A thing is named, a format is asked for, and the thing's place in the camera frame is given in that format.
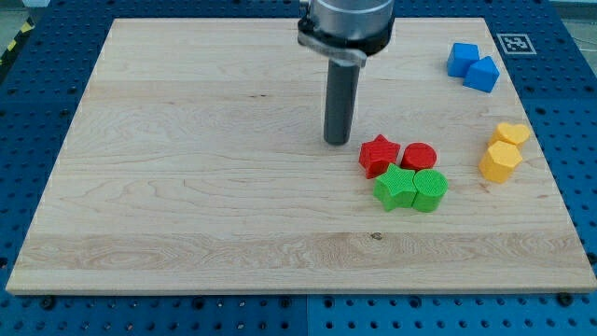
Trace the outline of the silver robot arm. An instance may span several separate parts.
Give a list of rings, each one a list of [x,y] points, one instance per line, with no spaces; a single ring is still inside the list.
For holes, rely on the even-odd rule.
[[[329,60],[363,68],[390,42],[394,0],[309,0],[298,43]]]

